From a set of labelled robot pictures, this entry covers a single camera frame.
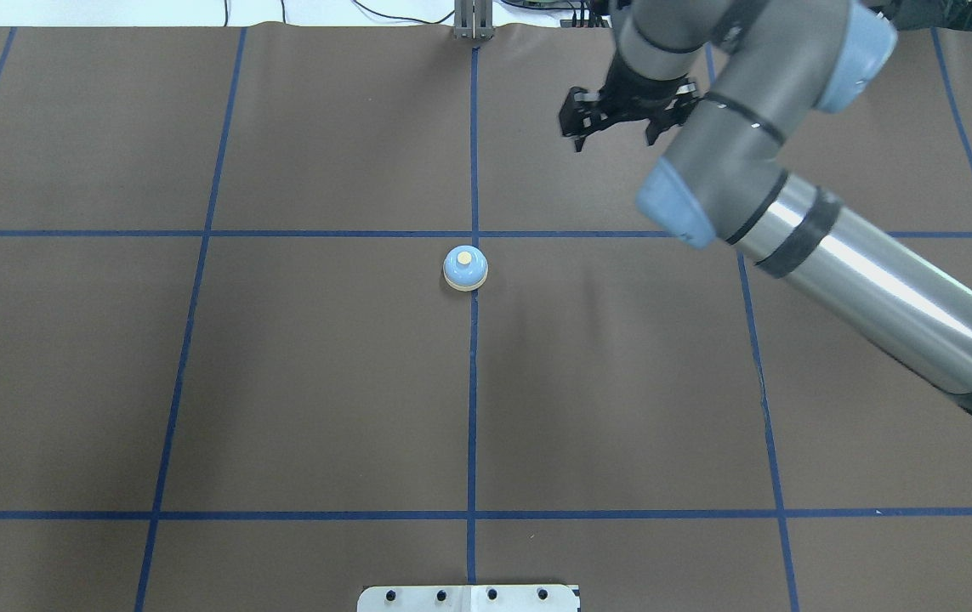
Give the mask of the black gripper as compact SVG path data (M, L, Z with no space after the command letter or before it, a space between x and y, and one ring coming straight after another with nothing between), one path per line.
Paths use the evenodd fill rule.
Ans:
M684 124L698 104L695 83L687 75L658 81L640 75L622 57L611 59L597 102L598 125L648 121L652 128Z

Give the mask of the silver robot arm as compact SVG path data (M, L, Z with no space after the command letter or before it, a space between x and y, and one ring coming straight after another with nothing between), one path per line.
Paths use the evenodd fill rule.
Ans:
M609 117L664 109L704 47L725 54L638 209L692 247L734 247L972 417L972 290L782 162L807 117L847 108L896 44L862 1L633 1L600 102Z

